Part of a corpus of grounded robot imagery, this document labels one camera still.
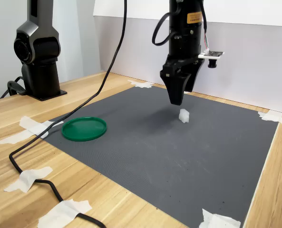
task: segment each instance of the wooden tabletop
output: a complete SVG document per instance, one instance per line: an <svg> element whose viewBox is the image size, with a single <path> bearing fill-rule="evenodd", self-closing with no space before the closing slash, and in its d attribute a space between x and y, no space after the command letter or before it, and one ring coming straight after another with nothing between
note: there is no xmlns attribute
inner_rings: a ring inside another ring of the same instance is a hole
<svg viewBox="0 0 282 228"><path fill-rule="evenodd" d="M105 73L100 73L62 83L61 89L68 94L45 102L20 95L1 99L0 140L24 130L19 126L20 119L24 115L42 123L72 111L98 90L104 75ZM92 102L133 87L128 79L131 78L110 74L102 92ZM221 98L197 93L190 95L268 112L267 109ZM19 177L19 173L9 161L9 154L30 139L15 145L0 145L0 227L2 228L37 227L38 219L58 204L50 186L44 184L34 184L28 193L20 190L3 191ZM100 220L107 227L185 227L145 200L41 139L14 158L23 170L50 166L53 172L45 179L55 184L63 199L88 200L93 209L87 214ZM67 227L95 227L95 225L81 218L75 218ZM245 227L282 228L282 124L279 124L276 130Z"/></svg>

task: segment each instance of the masking tape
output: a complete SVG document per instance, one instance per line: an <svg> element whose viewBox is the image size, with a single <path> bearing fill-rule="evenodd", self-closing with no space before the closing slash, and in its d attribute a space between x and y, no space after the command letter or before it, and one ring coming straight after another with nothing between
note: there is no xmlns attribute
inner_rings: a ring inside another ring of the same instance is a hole
<svg viewBox="0 0 282 228"><path fill-rule="evenodd" d="M210 212L202 209L204 221L200 224L199 228L239 228L240 222L230 217L211 214Z"/></svg>
<svg viewBox="0 0 282 228"><path fill-rule="evenodd" d="M72 199L61 201L39 219L38 228L62 228L72 222L78 213L85 214L91 209L88 200L81 202L75 202Z"/></svg>
<svg viewBox="0 0 282 228"><path fill-rule="evenodd" d="M270 110L267 113L258 112L262 120L280 122L282 124L282 113Z"/></svg>
<svg viewBox="0 0 282 228"><path fill-rule="evenodd" d="M132 85L136 85L135 87L140 87L140 88L151 88L152 85L154 84L152 82L141 83L141 82L135 82L135 81L132 81L132 80L128 80L128 81L131 82Z"/></svg>
<svg viewBox="0 0 282 228"><path fill-rule="evenodd" d="M19 179L10 184L4 191L11 192L20 189L22 192L27 193L36 179L42 179L52 172L51 167L45 167L40 170L25 170Z"/></svg>
<svg viewBox="0 0 282 228"><path fill-rule="evenodd" d="M16 144L19 143L23 140L28 139L29 137L31 137L32 135L38 135L41 132L43 132L47 127L49 127L53 122L51 121L46 121L43 123L38 123L34 120L32 120L31 118L27 117L27 116L23 116L20 120L19 125L22 126L23 128L25 128L26 130L19 132L15 135L12 135L8 138L2 139L0 140L0 144ZM63 121L59 122L58 124L54 125L53 127L64 123ZM41 138L45 138L48 135L48 132L46 134L44 134Z"/></svg>

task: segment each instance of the green plastic lid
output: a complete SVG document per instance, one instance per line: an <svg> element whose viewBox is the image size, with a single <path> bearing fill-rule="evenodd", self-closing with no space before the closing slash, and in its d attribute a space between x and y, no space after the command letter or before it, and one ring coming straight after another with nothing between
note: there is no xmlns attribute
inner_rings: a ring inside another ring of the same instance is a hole
<svg viewBox="0 0 282 228"><path fill-rule="evenodd" d="M80 117L65 123L63 136L72 141L90 141L101 137L107 130L104 120L96 117Z"/></svg>

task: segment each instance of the gray rubber mat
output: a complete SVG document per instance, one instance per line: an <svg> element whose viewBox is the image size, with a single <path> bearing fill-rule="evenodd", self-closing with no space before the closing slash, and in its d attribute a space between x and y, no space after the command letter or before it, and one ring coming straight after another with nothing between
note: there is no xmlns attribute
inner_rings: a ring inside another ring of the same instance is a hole
<svg viewBox="0 0 282 228"><path fill-rule="evenodd" d="M191 95L174 106L157 87L133 87L67 121L82 116L104 119L107 132L72 142L60 125L45 140L192 228L202 209L243 224L277 127L256 111Z"/></svg>

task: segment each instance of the black cord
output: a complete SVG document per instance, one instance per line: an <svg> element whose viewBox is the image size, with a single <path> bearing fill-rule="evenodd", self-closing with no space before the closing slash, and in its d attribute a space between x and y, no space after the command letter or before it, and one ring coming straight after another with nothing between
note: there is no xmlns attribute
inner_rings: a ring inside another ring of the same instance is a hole
<svg viewBox="0 0 282 228"><path fill-rule="evenodd" d="M203 0L198 0L200 3L200 8L203 16L203 28L204 28L204 33L206 33L207 30L207 21L206 21L206 15L205 15L205 10L204 10L204 5L203 5Z"/></svg>
<svg viewBox="0 0 282 228"><path fill-rule="evenodd" d="M180 12L181 12L181 3L179 2L179 3L177 3L177 10L176 10L176 12L174 12L174 13L171 13L171 12L166 13L166 14L159 20L158 24L156 25L156 28L155 28L155 30L154 30L154 33L153 33L153 35L152 35L152 40L151 40L154 45L156 45L156 46L162 46L162 45L165 44L167 41L169 41L175 34L177 34L176 31L171 32L171 33L166 37L165 40L163 40L163 41L160 42L160 43L156 43L156 36L157 36L158 31L160 30L160 28L161 28L163 22L166 20L166 18L168 18L168 17L170 17L170 16L176 16L176 15L178 15Z"/></svg>
<svg viewBox="0 0 282 228"><path fill-rule="evenodd" d="M15 79L15 82L18 82L20 79L23 80L22 76L19 76L18 78ZM9 93L9 90L7 89L6 92L0 97L0 99L3 99L7 94Z"/></svg>
<svg viewBox="0 0 282 228"><path fill-rule="evenodd" d="M103 82L102 82L102 85L101 87L99 88L99 90L93 95L91 96L88 100L86 100L84 103L82 103L79 107L77 107L76 109L74 109L73 111L71 111L70 113L68 113L67 115L65 115L64 117L60 118L59 120L55 121L54 123L52 123L49 127L46 128L46 130L44 130L42 133L40 133L39 135L37 135L34 139L32 139L31 141L29 141L28 143L26 143L25 145L21 146L20 148L18 148L17 150L13 151L10 155L9 155L9 159L11 161L11 163L13 164L13 166L15 167L15 169L19 172L19 173L22 173L22 169L19 167L19 165L17 165L17 163L15 162L14 158L13 158L13 155L17 154L18 152L22 151L23 149L27 148L28 146L30 146L32 143L34 143L37 139L39 139L42 135L44 135L48 130L50 130L54 125L58 124L59 122L67 119L68 117L70 117L72 114L74 114L77 110L79 110L80 108L82 108L84 105L86 105L88 102L90 102L93 98L95 98L97 95L99 95L99 93L102 91L103 87L104 87L104 84L107 80L107 77L111 71L111 68L116 60L116 57L117 57L117 54L121 48L121 45L122 45L122 42L123 42L123 39L124 39L124 35L125 35L125 28L126 28L126 19L127 19L127 0L124 0L124 21L123 21L123 28L122 28L122 35L121 35L121 39L120 39L120 42L117 46L117 49L115 51L115 54L113 56L113 59L111 61L111 64L108 68L108 71L106 72L106 75L103 79ZM35 183L44 183L44 184L48 184L50 185L50 187L52 188L55 196L57 197L57 199L61 202L63 201L62 197L60 196L59 192L57 191L55 185L51 182L51 181L48 181L48 180L40 180L40 179L36 179L34 181ZM95 218L92 218L88 215L84 215L84 214L81 214L79 213L77 215L77 217L80 217L82 219L85 219L89 222L92 222L96 225L98 225L99 227L101 228L106 228L106 226L96 220Z"/></svg>

